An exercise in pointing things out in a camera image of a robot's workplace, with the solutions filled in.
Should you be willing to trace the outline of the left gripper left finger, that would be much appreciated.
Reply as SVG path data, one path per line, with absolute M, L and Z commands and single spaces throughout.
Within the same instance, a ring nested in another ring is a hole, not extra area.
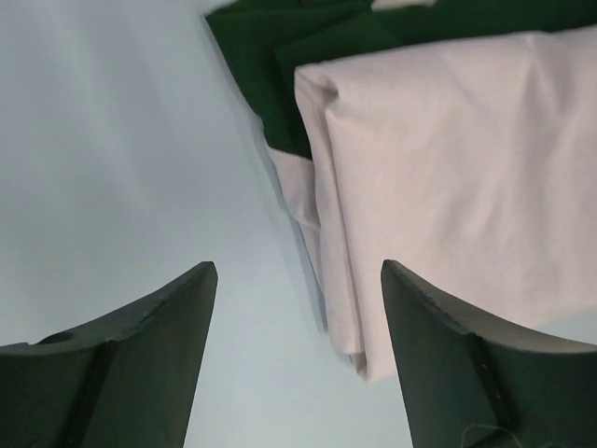
M 1 349 L 5 447 L 181 447 L 214 310 L 204 261 L 39 343 Z

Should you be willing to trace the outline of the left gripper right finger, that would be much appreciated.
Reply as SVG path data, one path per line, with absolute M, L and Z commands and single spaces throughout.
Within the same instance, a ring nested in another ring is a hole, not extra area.
M 596 348 L 519 326 L 382 265 L 416 447 L 592 447 Z

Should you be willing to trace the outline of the white green raglan t-shirt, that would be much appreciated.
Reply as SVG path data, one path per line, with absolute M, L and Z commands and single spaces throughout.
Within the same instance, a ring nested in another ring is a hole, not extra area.
M 387 259 L 523 326 L 595 307 L 594 2 L 236 1 L 206 20 L 364 379 L 396 373 Z

